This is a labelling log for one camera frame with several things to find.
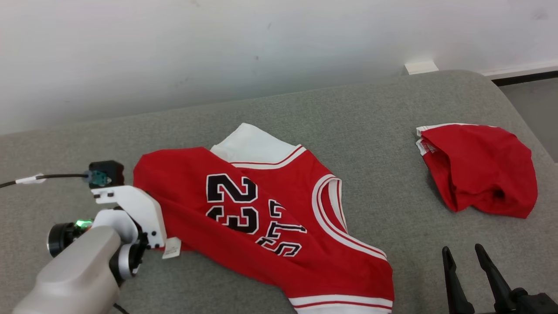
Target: gray upholstery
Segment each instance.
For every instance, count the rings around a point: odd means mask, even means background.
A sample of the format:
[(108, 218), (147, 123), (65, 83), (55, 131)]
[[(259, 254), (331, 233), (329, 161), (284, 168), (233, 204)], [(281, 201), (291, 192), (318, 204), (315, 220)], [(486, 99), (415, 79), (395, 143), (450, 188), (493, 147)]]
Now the gray upholstery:
[[(492, 309), (474, 244), (484, 245), (512, 287), (558, 299), (558, 169), (489, 80), (450, 71), (274, 97), (149, 113), (0, 137), (0, 180), (39, 172), (82, 172), (114, 159), (127, 182), (140, 156), (158, 149), (210, 147), (241, 122), (310, 149), (343, 180), (349, 233), (384, 250), (393, 267), (394, 313), (445, 313), (441, 249), (451, 248), (477, 312)], [(442, 203), (415, 146), (415, 127), (446, 122), (500, 126), (533, 151), (539, 197), (526, 220)], [(0, 313), (9, 313), (49, 262), (55, 222), (94, 217), (80, 179), (0, 190)], [(294, 313), (278, 288), (235, 274), (197, 254), (161, 260), (149, 251), (120, 304), (144, 313)]]

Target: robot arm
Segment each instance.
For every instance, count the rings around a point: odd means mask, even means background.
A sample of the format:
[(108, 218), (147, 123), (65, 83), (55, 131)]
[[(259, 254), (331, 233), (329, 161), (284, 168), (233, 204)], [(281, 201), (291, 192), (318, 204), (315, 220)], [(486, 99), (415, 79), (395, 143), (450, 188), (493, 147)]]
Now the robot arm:
[(90, 173), (106, 183), (90, 182), (97, 203), (118, 206), (101, 210), (92, 222), (59, 223), (51, 229), (47, 248), (54, 259), (14, 314), (105, 314), (122, 283), (138, 272), (145, 250), (165, 246), (159, 203), (123, 185), (122, 170), (115, 161), (90, 165)]
[(13, 313), (107, 313), (119, 296), (109, 262), (120, 245), (109, 226), (87, 231), (42, 269)]

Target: cable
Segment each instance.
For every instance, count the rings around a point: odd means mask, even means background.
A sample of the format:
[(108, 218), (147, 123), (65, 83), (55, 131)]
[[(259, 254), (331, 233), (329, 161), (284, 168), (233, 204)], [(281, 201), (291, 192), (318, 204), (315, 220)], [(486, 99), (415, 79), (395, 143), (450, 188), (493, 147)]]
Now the cable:
[(6, 183), (2, 183), (2, 184), (0, 184), (0, 189), (1, 189), (1, 188), (4, 188), (4, 187), (9, 187), (9, 186), (15, 185), (15, 184), (16, 184), (15, 181), (10, 181), (10, 182), (6, 182)]
[(87, 178), (87, 174), (83, 173), (70, 173), (70, 174), (45, 174), (45, 175), (38, 175), (36, 178), (37, 180), (40, 179), (52, 179), (52, 178)]
[(113, 306), (114, 306), (115, 309), (119, 310), (120, 313), (122, 313), (122, 314), (130, 314), (130, 313), (128, 313), (125, 309), (123, 309), (120, 305), (118, 305), (118, 304), (116, 304), (116, 303), (113, 304)]
[[(88, 177), (89, 175), (83, 173), (70, 173), (70, 174), (41, 174), (41, 175), (36, 175), (35, 177), (30, 177), (30, 179), (37, 181), (37, 180), (46, 180), (52, 178), (88, 178)], [(0, 189), (18, 183), (22, 183), (22, 182), (18, 182), (18, 180), (14, 180), (14, 181), (2, 183), (0, 184)]]

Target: white hem trim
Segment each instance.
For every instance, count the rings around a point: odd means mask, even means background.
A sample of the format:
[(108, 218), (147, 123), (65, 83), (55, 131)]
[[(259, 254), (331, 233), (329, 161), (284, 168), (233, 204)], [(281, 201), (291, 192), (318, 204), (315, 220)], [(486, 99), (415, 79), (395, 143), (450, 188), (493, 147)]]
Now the white hem trim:
[(290, 298), (292, 306), (298, 313), (391, 313), (393, 301), (383, 298), (327, 294), (322, 296)]
[(435, 129), (437, 127), (446, 126), (446, 125), (476, 125), (476, 126), (479, 126), (479, 124), (459, 123), (459, 122), (442, 123), (442, 124), (435, 124), (435, 125), (425, 125), (425, 126), (419, 126), (417, 128), (417, 136), (422, 136), (423, 131), (430, 130), (430, 129)]
[(370, 256), (387, 261), (386, 253), (384, 253), (382, 250), (349, 236), (331, 223), (324, 211), (320, 195), (321, 191), (325, 187), (325, 184), (329, 183), (332, 180), (339, 180), (339, 178), (332, 174), (323, 176), (315, 184), (314, 190), (312, 192), (312, 209), (314, 210), (314, 216), (316, 217), (318, 224), (328, 235), (330, 235), (333, 239), (340, 242), (341, 244), (344, 244), (357, 251), (366, 253)]
[(420, 155), (421, 155), (421, 156), (424, 156), (424, 155), (426, 155), (426, 153), (428, 153), (428, 152), (426, 151), (426, 149), (424, 148), (424, 145), (422, 144), (422, 139), (419, 139), (419, 140), (417, 141), (417, 143), (415, 143), (415, 144), (417, 145), (418, 150), (420, 151)]

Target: white tag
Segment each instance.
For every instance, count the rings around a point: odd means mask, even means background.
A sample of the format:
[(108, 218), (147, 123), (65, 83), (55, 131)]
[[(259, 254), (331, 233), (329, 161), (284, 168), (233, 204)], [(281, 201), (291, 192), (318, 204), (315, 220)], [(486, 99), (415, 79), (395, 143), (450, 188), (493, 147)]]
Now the white tag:
[(177, 237), (170, 237), (167, 239), (165, 244), (165, 253), (163, 254), (163, 259), (175, 258), (180, 256), (180, 246), (182, 241)]

